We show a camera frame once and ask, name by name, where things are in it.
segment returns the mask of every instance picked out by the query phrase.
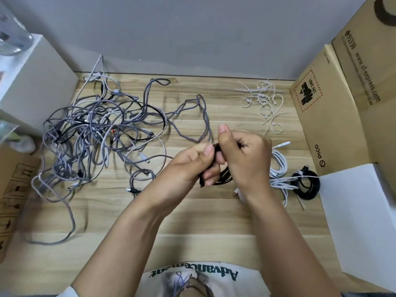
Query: forearm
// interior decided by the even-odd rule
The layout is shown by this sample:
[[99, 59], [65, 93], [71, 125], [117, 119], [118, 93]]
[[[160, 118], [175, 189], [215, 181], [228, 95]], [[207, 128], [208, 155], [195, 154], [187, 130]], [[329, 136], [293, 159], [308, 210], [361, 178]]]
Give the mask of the forearm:
[[134, 296], [162, 218], [139, 196], [72, 283], [80, 297]]
[[268, 188], [250, 198], [263, 277], [274, 296], [340, 296], [282, 204]]

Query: hand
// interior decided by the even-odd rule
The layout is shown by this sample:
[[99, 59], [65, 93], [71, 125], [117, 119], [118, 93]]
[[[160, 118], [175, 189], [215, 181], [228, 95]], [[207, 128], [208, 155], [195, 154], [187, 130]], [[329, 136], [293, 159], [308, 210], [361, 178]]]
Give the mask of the hand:
[[167, 216], [180, 204], [203, 171], [205, 186], [219, 180], [220, 165], [214, 162], [211, 166], [214, 157], [215, 148], [210, 143], [200, 143], [179, 152], [136, 199], [154, 206], [163, 217]]
[[270, 188], [272, 143], [261, 135], [231, 131], [227, 125], [219, 126], [219, 144], [222, 152], [216, 153], [216, 161], [228, 163], [232, 179], [247, 198]]

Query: cardboard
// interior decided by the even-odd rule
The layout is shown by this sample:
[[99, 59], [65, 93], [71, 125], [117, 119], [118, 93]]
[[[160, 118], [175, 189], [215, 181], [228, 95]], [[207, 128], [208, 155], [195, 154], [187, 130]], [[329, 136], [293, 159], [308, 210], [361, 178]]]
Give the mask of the cardboard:
[[39, 158], [19, 153], [7, 144], [0, 145], [0, 262], [40, 163]]
[[367, 0], [333, 46], [370, 153], [396, 192], [396, 0]]
[[342, 271], [396, 292], [396, 204], [377, 164], [320, 177]]
[[290, 89], [319, 176], [375, 162], [332, 45]]

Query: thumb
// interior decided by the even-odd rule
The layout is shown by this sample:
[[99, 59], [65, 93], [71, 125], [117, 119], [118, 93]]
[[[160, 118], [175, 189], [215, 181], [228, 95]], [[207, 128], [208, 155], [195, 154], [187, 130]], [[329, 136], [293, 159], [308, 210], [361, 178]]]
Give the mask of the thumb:
[[215, 158], [215, 147], [208, 143], [199, 156], [188, 163], [187, 173], [189, 177], [195, 177], [205, 171], [212, 164]]
[[236, 160], [242, 151], [239, 149], [234, 137], [232, 136], [232, 132], [227, 125], [219, 125], [219, 135], [217, 139], [219, 141], [221, 152], [223, 152], [227, 161]]

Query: t-shirt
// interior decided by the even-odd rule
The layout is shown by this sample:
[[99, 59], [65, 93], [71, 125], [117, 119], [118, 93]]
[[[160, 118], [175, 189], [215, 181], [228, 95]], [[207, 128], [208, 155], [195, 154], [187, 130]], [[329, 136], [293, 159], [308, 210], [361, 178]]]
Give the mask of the t-shirt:
[[[186, 262], [143, 273], [135, 297], [268, 297], [258, 270], [215, 262]], [[59, 297], [78, 297], [68, 287]]]

